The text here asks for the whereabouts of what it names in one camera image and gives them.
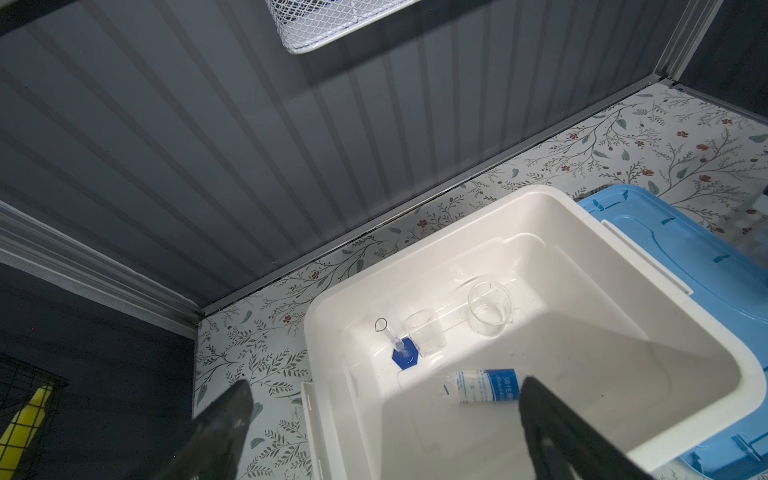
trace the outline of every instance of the tub handle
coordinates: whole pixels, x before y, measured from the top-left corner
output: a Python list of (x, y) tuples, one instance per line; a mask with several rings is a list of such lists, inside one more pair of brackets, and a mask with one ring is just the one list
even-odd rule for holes
[(323, 427), (320, 425), (315, 386), (311, 382), (301, 382), (301, 406), (304, 410), (306, 437), (310, 444), (312, 472), (315, 478), (319, 480), (330, 480), (326, 443), (323, 440)]
[(613, 233), (613, 235), (618, 237), (619, 240), (624, 242), (627, 247), (630, 247), (632, 250), (634, 250), (635, 253), (643, 257), (645, 261), (647, 261), (653, 268), (658, 270), (659, 273), (664, 275), (667, 280), (672, 282), (673, 285), (682, 290), (683, 293), (690, 295), (694, 292), (693, 289), (691, 289), (683, 280), (680, 280), (680, 277), (672, 273), (668, 268), (662, 265), (659, 260), (656, 260), (652, 255), (643, 250), (643, 247), (637, 245), (634, 240), (632, 240), (626, 233), (619, 230), (618, 227), (613, 225), (608, 220), (602, 220), (600, 223), (602, 223), (603, 226), (608, 229), (608, 231)]

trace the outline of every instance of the floral patterned surface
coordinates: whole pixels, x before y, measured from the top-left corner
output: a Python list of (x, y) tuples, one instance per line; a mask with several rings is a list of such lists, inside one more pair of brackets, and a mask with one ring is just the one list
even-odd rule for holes
[[(310, 478), (300, 383), (311, 379), (303, 321), (318, 294), (531, 184), (572, 196), (604, 184), (640, 185), (719, 235), (746, 233), (729, 230), (729, 215), (768, 184), (766, 141), (764, 125), (651, 85), (207, 317), (198, 330), (194, 412), (237, 379), (248, 380), (255, 405), (239, 477)], [(757, 212), (745, 211), (758, 221)], [(679, 461), (655, 475), (700, 478)]]

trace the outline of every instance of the bottle label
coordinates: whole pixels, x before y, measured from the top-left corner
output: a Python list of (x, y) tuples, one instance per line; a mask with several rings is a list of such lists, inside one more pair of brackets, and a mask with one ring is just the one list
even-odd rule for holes
[(520, 396), (513, 369), (456, 372), (456, 389), (460, 403), (507, 402)]
[(518, 376), (513, 369), (485, 370), (493, 390), (494, 402), (517, 400), (520, 396)]

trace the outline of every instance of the blue box lid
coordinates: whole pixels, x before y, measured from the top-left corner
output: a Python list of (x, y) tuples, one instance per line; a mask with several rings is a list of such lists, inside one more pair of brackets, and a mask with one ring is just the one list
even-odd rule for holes
[[(691, 298), (768, 370), (768, 270), (643, 188), (614, 185), (579, 205), (687, 283)], [(768, 470), (768, 401), (680, 458), (714, 480), (747, 480)]]

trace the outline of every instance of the glass beaker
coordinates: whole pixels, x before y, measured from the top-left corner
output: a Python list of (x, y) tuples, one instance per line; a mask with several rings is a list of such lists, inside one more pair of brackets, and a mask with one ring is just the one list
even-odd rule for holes
[(482, 335), (494, 336), (506, 323), (512, 323), (512, 296), (507, 287), (496, 282), (480, 282), (468, 296), (469, 325)]
[(436, 352), (447, 343), (435, 310), (420, 310), (409, 316), (402, 325), (422, 356)]

